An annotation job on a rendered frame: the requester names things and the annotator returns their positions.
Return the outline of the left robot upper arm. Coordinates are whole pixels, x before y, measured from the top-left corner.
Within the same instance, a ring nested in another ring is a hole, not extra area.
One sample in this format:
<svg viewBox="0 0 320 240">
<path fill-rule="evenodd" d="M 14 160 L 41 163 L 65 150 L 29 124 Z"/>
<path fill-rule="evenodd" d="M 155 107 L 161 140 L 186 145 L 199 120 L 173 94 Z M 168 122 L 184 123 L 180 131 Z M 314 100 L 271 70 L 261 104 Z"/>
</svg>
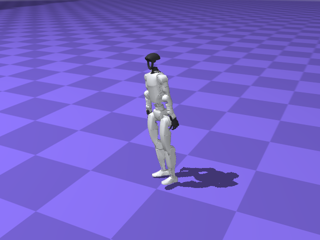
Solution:
<svg viewBox="0 0 320 240">
<path fill-rule="evenodd" d="M 162 101 L 163 102 L 168 102 L 167 101 L 167 96 L 171 96 L 170 95 L 170 89 L 169 89 L 169 85 L 168 85 L 168 77 L 164 74 L 159 74 L 157 76 L 158 78 L 158 82 L 161 84 L 161 88 L 162 91 L 164 93 L 164 95 L 162 96 Z"/>
</svg>

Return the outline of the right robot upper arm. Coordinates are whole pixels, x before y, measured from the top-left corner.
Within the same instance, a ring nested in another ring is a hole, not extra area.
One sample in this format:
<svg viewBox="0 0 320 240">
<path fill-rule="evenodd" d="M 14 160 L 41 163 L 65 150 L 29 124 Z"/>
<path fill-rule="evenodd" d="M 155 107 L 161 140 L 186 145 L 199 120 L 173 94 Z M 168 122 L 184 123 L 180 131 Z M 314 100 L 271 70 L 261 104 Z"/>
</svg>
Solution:
<svg viewBox="0 0 320 240">
<path fill-rule="evenodd" d="M 147 97 L 147 98 L 150 98 L 149 91 L 148 91 L 148 86 L 147 86 L 147 73 L 144 75 L 144 79 L 145 79 L 145 87 L 147 88 L 147 90 L 144 92 L 144 96 Z"/>
</svg>

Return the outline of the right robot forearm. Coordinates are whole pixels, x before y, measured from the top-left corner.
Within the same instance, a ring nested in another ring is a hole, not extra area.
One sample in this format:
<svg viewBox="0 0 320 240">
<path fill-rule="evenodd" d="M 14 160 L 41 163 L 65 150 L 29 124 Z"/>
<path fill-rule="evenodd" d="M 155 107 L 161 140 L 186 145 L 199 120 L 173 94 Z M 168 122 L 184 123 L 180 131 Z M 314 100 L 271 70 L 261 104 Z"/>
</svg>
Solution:
<svg viewBox="0 0 320 240">
<path fill-rule="evenodd" d="M 146 100 L 146 111 L 149 110 L 149 113 L 151 113 L 153 111 L 151 99 L 145 96 L 145 100 Z"/>
</svg>

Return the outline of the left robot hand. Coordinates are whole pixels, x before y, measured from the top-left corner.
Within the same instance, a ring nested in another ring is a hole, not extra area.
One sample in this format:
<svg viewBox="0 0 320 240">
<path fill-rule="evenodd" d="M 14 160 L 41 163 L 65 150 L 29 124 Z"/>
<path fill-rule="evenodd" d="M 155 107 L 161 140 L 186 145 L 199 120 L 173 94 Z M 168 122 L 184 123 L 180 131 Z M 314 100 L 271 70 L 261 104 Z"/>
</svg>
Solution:
<svg viewBox="0 0 320 240">
<path fill-rule="evenodd" d="M 172 130 L 176 129 L 179 126 L 179 122 L 178 122 L 177 118 L 172 119 L 171 116 L 169 116 L 169 118 L 171 120 L 171 126 L 169 129 L 171 129 L 172 127 L 173 127 Z"/>
</svg>

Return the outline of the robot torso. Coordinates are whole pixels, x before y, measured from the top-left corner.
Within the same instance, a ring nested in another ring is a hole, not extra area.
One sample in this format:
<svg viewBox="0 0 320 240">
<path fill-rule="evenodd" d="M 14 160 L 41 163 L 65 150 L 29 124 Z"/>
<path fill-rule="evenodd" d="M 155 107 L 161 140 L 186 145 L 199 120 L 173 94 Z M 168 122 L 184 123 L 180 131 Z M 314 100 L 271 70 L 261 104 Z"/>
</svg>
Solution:
<svg viewBox="0 0 320 240">
<path fill-rule="evenodd" d="M 154 71 L 153 74 L 151 74 L 152 70 L 146 75 L 146 84 L 148 88 L 149 97 L 152 103 L 155 103 L 155 109 L 153 110 L 154 117 L 161 121 L 163 118 L 163 115 L 167 114 L 167 109 L 164 108 L 164 104 L 162 104 L 163 100 L 162 97 L 165 95 L 161 84 L 158 81 L 158 75 L 162 74 L 163 72 Z"/>
</svg>

